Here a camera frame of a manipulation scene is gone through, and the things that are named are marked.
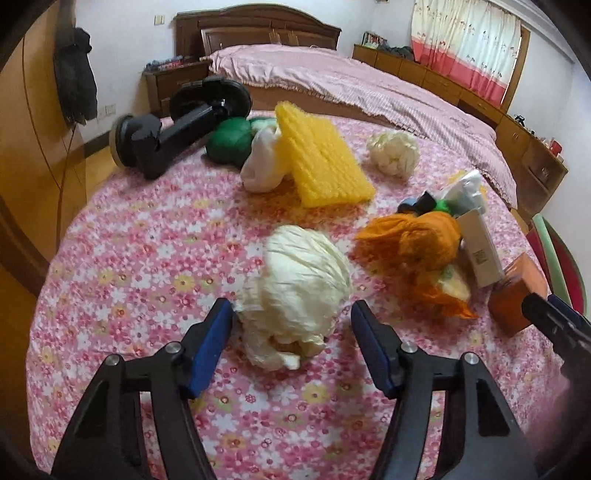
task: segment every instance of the curtain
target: curtain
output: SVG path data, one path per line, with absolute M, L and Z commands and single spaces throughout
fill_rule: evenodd
M 416 61 L 501 105 L 519 53 L 519 18 L 486 0 L 417 0 L 412 38 Z

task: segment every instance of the yellow foam sheet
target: yellow foam sheet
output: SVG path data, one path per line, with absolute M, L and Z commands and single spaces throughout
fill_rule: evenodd
M 281 129 L 275 152 L 290 162 L 304 207 L 374 197 L 374 186 L 330 120 L 305 113 L 289 102 L 278 103 L 275 114 Z

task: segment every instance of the metal bolt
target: metal bolt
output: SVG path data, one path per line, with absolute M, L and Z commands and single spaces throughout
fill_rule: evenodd
M 117 355 L 116 353 L 113 353 L 113 355 L 109 355 L 106 359 L 105 359 L 105 363 L 107 365 L 109 365 L 110 367 L 114 367 L 115 365 L 117 365 L 119 363 L 119 359 L 121 357 L 119 355 Z
M 181 351 L 182 345 L 180 342 L 170 342 L 167 343 L 164 349 L 167 353 L 174 354 L 179 353 Z
M 472 352 L 468 352 L 466 355 L 464 355 L 464 360 L 470 365 L 476 365 L 480 361 L 478 355 Z
M 406 353 L 414 353 L 418 350 L 417 344 L 414 342 L 404 342 L 400 348 Z

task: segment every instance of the qr code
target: qr code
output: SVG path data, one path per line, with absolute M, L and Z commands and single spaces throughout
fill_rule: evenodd
M 479 250 L 478 252 L 474 253 L 474 260 L 476 260 L 476 265 L 482 265 L 488 259 L 486 257 L 486 252 L 484 250 Z

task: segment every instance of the wooden wardrobe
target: wooden wardrobe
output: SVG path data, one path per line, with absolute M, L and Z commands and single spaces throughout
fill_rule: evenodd
M 73 22 L 63 7 L 53 3 L 33 23 L 0 72 L 0 429 L 29 455 L 25 356 L 35 299 L 86 204 L 82 137 L 64 121 L 53 70 L 56 32 Z

